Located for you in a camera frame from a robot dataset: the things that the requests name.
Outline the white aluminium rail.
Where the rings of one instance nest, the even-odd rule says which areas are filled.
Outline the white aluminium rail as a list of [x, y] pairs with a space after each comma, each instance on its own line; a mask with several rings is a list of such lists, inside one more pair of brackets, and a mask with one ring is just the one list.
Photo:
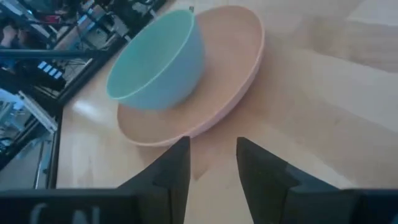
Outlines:
[[29, 95], [26, 95], [24, 92], [19, 91], [19, 98], [23, 102], [24, 106], [35, 116], [35, 118], [41, 123], [41, 125], [51, 134], [54, 134], [58, 131], [58, 124], [53, 116], [50, 116], [44, 109], [41, 107], [38, 102], [36, 102]]

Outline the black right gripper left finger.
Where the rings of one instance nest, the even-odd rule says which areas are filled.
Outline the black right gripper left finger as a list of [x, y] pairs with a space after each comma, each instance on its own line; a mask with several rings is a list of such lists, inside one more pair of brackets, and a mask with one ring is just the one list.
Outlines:
[[190, 177], [190, 138], [184, 136], [119, 186], [132, 192], [134, 223], [183, 224]]

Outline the black device with blue lights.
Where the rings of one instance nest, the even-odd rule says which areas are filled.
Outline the black device with blue lights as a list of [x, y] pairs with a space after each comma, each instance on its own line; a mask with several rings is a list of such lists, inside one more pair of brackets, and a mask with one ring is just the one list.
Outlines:
[[64, 78], [55, 78], [38, 66], [39, 62], [36, 60], [20, 60], [15, 64], [14, 70], [17, 75], [21, 75], [32, 85], [46, 87], [55, 91], [64, 89], [67, 84]]

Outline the peach plastic plate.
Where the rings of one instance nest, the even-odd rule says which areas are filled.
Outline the peach plastic plate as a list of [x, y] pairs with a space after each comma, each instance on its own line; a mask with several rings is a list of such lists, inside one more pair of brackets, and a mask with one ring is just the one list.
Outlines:
[[264, 28], [242, 6], [220, 6], [197, 14], [205, 42], [205, 72], [195, 91], [174, 108], [138, 111], [118, 106], [120, 131], [138, 146], [169, 146], [195, 137], [221, 121], [251, 86], [263, 59]]

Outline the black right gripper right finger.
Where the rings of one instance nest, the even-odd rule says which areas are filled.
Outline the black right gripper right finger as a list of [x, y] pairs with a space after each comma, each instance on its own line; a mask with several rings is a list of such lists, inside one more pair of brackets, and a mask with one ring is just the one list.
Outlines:
[[296, 168], [247, 138], [236, 159], [254, 224], [349, 224], [351, 194]]

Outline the black metal bar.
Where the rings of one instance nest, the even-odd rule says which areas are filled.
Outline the black metal bar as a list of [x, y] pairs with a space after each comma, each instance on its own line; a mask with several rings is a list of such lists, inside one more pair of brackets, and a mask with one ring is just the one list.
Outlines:
[[4, 58], [95, 58], [105, 53], [104, 50], [31, 50], [31, 49], [0, 49], [0, 57]]

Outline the teal plastic bowl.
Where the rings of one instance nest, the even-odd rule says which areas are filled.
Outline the teal plastic bowl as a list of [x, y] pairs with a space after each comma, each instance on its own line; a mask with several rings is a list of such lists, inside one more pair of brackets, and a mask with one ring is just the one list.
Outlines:
[[188, 9], [156, 17], [123, 49], [106, 81], [107, 95], [139, 110], [163, 110], [183, 101], [205, 70], [198, 20]]

